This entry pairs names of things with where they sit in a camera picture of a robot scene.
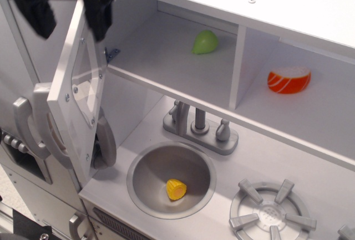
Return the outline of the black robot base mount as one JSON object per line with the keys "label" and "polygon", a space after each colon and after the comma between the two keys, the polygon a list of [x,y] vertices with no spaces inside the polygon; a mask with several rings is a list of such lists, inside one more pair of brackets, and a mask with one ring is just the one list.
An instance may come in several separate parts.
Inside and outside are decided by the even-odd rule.
{"label": "black robot base mount", "polygon": [[13,210],[13,233],[1,233],[1,239],[58,239],[51,226],[41,226],[28,217]]}

